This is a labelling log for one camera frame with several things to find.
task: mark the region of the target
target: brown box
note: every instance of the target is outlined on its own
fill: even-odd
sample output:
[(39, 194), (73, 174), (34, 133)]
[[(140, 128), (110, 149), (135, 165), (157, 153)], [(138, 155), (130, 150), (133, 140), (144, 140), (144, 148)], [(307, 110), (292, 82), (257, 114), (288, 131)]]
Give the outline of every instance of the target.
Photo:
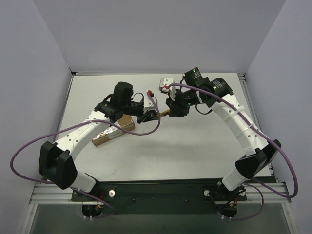
[[(135, 127), (135, 123), (133, 122), (131, 116), (128, 115), (123, 115), (122, 118), (120, 120), (118, 120), (118, 125), (128, 131), (133, 130)], [(99, 133), (95, 138), (92, 139), (92, 143), (95, 146), (99, 146), (111, 139), (114, 139), (122, 134), (124, 134), (125, 132), (114, 127), (111, 126), (109, 128), (107, 128), (104, 132)]]

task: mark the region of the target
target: gray wall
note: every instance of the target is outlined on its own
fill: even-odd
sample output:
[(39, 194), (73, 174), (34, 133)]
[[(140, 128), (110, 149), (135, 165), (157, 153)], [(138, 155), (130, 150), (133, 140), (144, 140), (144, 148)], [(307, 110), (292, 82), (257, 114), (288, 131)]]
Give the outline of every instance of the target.
[(34, 0), (72, 71), (246, 72), (285, 0)]
[[(56, 130), (70, 71), (32, 0), (0, 2), (0, 233), (19, 233), (34, 184), (9, 168), (12, 154)], [(39, 145), (16, 160), (38, 177)]]
[[(299, 180), (292, 199), (299, 233), (311, 233), (312, 1), (288, 0), (247, 72), (261, 128), (278, 138)], [(281, 158), (273, 162), (290, 192), (293, 180)]]

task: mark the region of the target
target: cardboard box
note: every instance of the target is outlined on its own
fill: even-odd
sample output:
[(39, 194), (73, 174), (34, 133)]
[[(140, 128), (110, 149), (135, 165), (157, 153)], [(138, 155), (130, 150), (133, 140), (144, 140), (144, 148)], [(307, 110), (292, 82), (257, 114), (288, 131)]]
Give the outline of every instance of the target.
[[(128, 131), (131, 131), (134, 128), (136, 128), (135, 123), (133, 122), (131, 116), (128, 115), (123, 115), (122, 118), (118, 120), (118, 125)], [(121, 136), (124, 133), (125, 133), (124, 131), (114, 126), (111, 126), (107, 128), (104, 132), (99, 133), (95, 138), (93, 138), (92, 143), (95, 146), (99, 146), (111, 139)]]

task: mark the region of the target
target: table top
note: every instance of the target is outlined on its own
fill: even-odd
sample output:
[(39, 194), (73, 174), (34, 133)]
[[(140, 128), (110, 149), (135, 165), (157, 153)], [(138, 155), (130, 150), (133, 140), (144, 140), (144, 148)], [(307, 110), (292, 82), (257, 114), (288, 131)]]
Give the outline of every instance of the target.
[[(250, 115), (236, 73), (202, 74), (210, 80), (225, 79), (237, 100)], [(161, 78), (181, 80), (181, 74), (140, 74), (74, 76), (60, 128), (80, 123), (93, 108), (112, 93), (119, 81), (133, 85), (134, 93), (152, 90), (160, 111), (168, 109), (167, 95), (158, 91)], [(199, 106), (206, 112), (207, 106)], [(157, 122), (137, 124), (135, 132), (148, 132)], [(201, 115), (195, 107), (186, 117), (163, 117), (159, 129), (148, 136), (124, 134), (95, 147), (91, 142), (75, 160), (77, 170), (88, 173), (99, 181), (222, 178), (234, 168), (244, 155), (240, 144), (216, 113)], [(270, 176), (268, 167), (257, 176)]]

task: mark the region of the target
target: white table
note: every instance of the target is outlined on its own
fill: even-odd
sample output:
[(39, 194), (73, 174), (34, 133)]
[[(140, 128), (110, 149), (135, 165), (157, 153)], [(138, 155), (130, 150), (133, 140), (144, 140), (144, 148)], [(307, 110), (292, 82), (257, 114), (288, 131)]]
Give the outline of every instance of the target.
[[(210, 80), (225, 79), (240, 104), (250, 110), (236, 73), (202, 74)], [(74, 76), (61, 129), (82, 122), (93, 108), (112, 93), (119, 81), (133, 85), (134, 92), (152, 90), (160, 111), (167, 110), (167, 95), (158, 91), (163, 77), (181, 80), (181, 74)], [(199, 106), (206, 112), (206, 106)], [(157, 122), (137, 124), (135, 132), (147, 132)], [(164, 117), (160, 128), (148, 136), (124, 134), (98, 147), (91, 142), (78, 155), (75, 164), (99, 181), (222, 178), (244, 155), (230, 129), (215, 113), (201, 115), (195, 107), (183, 118)], [(270, 176), (268, 167), (257, 176)]]

